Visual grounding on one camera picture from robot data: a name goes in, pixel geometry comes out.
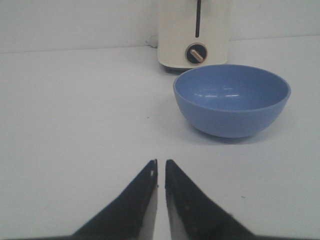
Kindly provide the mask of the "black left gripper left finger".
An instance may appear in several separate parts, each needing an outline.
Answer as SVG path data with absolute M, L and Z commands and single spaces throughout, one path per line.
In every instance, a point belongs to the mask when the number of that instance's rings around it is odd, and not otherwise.
M 152 238 L 158 206 L 158 163 L 150 160 L 109 205 L 80 227 L 75 238 Z

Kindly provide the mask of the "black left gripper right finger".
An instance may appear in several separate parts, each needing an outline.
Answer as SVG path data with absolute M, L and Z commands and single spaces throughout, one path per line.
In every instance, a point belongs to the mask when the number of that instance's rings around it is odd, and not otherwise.
M 165 193 L 173 238 L 251 238 L 254 234 L 213 202 L 172 160 L 165 164 Z

